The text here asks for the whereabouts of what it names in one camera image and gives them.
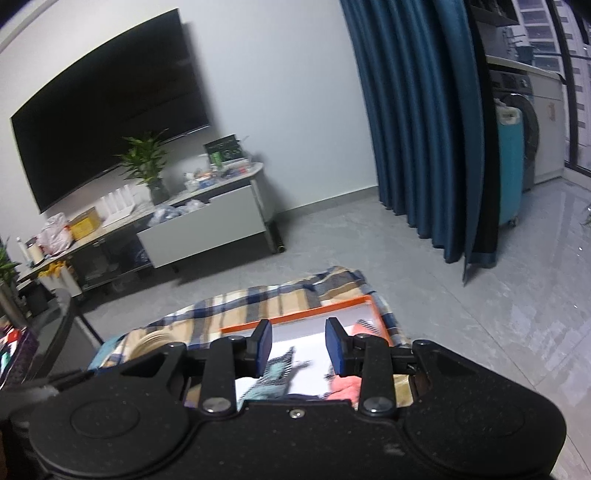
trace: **green plant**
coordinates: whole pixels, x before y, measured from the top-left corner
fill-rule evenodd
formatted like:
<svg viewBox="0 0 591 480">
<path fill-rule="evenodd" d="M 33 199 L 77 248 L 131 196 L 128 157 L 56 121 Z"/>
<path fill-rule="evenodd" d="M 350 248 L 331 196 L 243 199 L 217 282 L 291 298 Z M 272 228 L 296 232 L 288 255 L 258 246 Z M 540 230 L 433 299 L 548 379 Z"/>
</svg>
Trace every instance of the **green plant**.
<svg viewBox="0 0 591 480">
<path fill-rule="evenodd" d="M 18 262 L 12 262 L 6 247 L 0 238 L 0 280 L 4 280 L 6 283 L 10 283 L 14 277 L 18 275 L 15 267 L 20 265 Z"/>
<path fill-rule="evenodd" d="M 166 151 L 158 137 L 145 133 L 142 138 L 123 137 L 131 146 L 127 153 L 117 155 L 122 159 L 122 166 L 126 167 L 126 180 L 140 179 L 140 183 L 150 184 L 160 178 L 160 172 L 166 165 L 164 156 Z"/>
</svg>

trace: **television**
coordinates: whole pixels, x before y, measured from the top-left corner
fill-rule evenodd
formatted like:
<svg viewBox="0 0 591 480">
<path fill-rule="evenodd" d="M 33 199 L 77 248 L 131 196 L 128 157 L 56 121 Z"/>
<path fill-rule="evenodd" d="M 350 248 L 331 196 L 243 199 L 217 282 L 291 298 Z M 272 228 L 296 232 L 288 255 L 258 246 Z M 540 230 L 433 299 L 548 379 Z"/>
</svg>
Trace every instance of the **television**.
<svg viewBox="0 0 591 480">
<path fill-rule="evenodd" d="M 123 137 L 171 140 L 209 122 L 177 10 L 137 25 L 75 62 L 11 118 L 44 212 L 115 168 Z"/>
</svg>

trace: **plaid blanket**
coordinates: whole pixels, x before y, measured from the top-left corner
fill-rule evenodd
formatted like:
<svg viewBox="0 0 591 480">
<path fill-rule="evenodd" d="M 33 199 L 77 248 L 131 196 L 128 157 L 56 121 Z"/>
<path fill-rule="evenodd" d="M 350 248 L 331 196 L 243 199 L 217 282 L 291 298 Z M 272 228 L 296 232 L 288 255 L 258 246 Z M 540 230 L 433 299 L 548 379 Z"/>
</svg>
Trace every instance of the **plaid blanket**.
<svg viewBox="0 0 591 480">
<path fill-rule="evenodd" d="M 217 295 L 166 315 L 147 327 L 132 330 L 104 347 L 100 367 L 112 367 L 125 362 L 138 342 L 156 330 L 168 330 L 189 348 L 207 346 L 220 336 L 220 328 L 241 325 L 256 320 L 302 312 L 332 303 L 371 295 L 379 309 L 394 345 L 408 345 L 408 339 L 398 328 L 396 319 L 383 298 L 372 289 L 363 274 L 343 267 L 287 282 L 281 285 L 251 287 Z"/>
</svg>

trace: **tiled floor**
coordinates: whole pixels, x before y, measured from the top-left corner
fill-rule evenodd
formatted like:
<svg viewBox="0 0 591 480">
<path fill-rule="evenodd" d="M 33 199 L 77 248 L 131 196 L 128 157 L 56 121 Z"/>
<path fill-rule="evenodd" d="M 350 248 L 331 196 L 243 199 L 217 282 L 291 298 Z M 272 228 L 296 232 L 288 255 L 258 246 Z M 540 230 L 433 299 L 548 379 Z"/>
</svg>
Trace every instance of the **tiled floor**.
<svg viewBox="0 0 591 480">
<path fill-rule="evenodd" d="M 411 338 L 430 338 L 553 400 L 569 438 L 556 477 L 591 479 L 591 229 L 580 225 L 591 192 L 563 180 L 524 196 L 520 223 L 504 230 L 499 263 L 462 286 L 405 217 L 363 199 L 282 226 L 287 252 L 253 237 L 162 268 L 124 295 L 98 294 L 87 316 L 121 334 L 214 294 L 275 284 L 331 265 L 361 269 Z"/>
</svg>

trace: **teal curtain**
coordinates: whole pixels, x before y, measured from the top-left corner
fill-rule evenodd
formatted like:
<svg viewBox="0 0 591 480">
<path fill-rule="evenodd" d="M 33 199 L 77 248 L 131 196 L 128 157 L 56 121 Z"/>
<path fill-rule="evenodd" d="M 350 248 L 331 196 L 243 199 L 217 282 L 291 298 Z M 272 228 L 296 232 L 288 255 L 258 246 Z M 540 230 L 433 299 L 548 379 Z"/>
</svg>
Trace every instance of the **teal curtain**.
<svg viewBox="0 0 591 480">
<path fill-rule="evenodd" d="M 466 262 L 494 265 L 496 117 L 471 13 L 463 0 L 341 4 L 365 96 L 380 201 L 406 215 L 447 262 L 464 254 Z"/>
</svg>

